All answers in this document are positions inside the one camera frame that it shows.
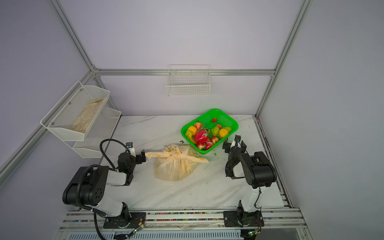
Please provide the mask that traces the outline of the cream banana print plastic bag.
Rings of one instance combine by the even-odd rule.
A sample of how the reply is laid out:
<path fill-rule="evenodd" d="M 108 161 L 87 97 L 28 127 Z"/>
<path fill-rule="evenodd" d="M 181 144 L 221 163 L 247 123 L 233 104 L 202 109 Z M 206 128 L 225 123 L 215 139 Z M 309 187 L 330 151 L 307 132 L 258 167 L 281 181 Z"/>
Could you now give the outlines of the cream banana print plastic bag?
<path fill-rule="evenodd" d="M 168 145 L 160 152 L 145 153 L 147 159 L 155 159 L 155 177 L 164 181 L 180 181 L 188 177 L 199 166 L 209 161 L 200 157 L 191 146 Z"/>

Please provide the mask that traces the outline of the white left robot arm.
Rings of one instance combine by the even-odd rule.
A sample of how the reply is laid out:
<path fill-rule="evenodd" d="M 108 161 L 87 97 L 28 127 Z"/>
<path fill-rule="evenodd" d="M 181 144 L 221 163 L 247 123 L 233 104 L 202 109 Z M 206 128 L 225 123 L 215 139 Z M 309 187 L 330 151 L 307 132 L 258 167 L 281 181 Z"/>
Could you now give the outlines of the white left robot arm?
<path fill-rule="evenodd" d="M 104 150 L 104 143 L 115 142 L 124 147 L 115 166 Z M 107 186 L 129 186 L 134 178 L 136 165 L 146 162 L 145 150 L 136 154 L 132 142 L 122 143 L 115 139 L 105 139 L 100 143 L 102 156 L 108 166 L 90 165 L 80 167 L 63 192 L 62 201 L 83 210 L 91 211 L 103 218 L 131 219 L 126 203 L 115 200 L 106 191 Z"/>

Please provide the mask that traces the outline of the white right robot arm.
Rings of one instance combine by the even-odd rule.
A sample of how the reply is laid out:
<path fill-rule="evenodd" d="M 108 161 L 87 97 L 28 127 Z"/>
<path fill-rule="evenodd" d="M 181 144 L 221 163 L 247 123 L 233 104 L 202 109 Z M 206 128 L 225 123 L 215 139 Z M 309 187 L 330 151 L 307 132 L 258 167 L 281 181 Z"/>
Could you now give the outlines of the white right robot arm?
<path fill-rule="evenodd" d="M 225 211 L 224 219 L 227 227 L 262 227 L 261 200 L 267 188 L 277 181 L 277 172 L 264 152 L 250 155 L 247 145 L 236 135 L 231 143 L 225 140 L 223 149 L 228 154 L 225 175 L 232 180 L 245 179 L 251 187 L 235 211 Z"/>

